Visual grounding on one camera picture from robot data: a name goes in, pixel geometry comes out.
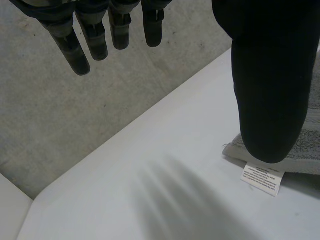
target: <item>white table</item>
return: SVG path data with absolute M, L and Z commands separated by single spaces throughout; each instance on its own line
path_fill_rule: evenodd
M 234 239 L 318 239 L 317 192 L 295 190 L 289 181 L 272 197 L 240 180 L 242 162 L 224 159 L 223 145 L 239 132 L 229 50 L 46 188 L 18 240 L 150 239 L 131 196 L 147 162 L 168 159 L 208 185 L 218 219 L 205 219 L 240 229 Z

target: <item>white tabletop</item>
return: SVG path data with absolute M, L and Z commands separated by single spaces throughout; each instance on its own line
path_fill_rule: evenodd
M 241 181 L 239 133 L 229 50 L 46 188 L 18 240 L 318 239 L 318 192 Z

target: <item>robotic hand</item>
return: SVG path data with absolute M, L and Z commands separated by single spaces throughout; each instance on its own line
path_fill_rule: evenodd
M 108 56 L 102 19 L 108 10 L 113 45 L 129 45 L 130 12 L 140 0 L 10 0 L 50 32 L 74 72 L 90 71 L 73 29 L 73 12 L 92 57 Z M 172 0 L 141 0 L 146 42 L 162 40 L 164 8 Z M 232 75 L 244 144 L 275 164 L 303 127 L 320 39 L 320 0 L 212 0 L 217 22 L 232 38 Z
M 37 19 L 70 64 L 82 76 L 90 72 L 87 57 L 73 29 L 75 12 L 91 56 L 102 61 L 108 56 L 106 30 L 102 20 L 108 11 L 113 45 L 118 50 L 129 46 L 130 12 L 140 0 L 10 0 L 24 14 Z M 162 41 L 164 9 L 172 0 L 141 0 L 147 44 L 154 48 Z

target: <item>concrete wall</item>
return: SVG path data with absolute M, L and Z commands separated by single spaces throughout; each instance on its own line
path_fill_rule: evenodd
M 0 239 L 16 240 L 32 200 L 0 174 Z
M 211 0 L 174 0 L 163 41 L 146 44 L 142 10 L 131 14 L 130 46 L 75 75 L 49 33 L 0 1 L 0 173 L 31 198 L 231 47 Z

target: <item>care label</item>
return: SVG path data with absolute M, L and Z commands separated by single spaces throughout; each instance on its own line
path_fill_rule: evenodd
M 259 167 L 248 162 L 241 180 L 275 197 L 278 195 L 284 174 L 283 171 Z

